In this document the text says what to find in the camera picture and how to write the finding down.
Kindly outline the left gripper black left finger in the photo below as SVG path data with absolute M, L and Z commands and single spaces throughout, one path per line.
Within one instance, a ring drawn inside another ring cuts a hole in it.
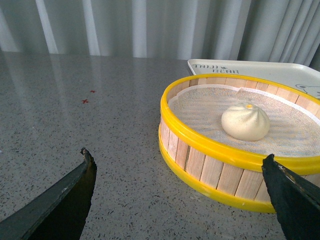
M 91 208 L 97 165 L 86 148 L 83 162 L 0 223 L 2 240 L 78 240 Z

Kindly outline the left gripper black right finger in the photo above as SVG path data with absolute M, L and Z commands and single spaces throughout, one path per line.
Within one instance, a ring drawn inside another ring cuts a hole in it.
M 262 174 L 287 240 L 320 238 L 320 188 L 274 160 L 262 161 Z

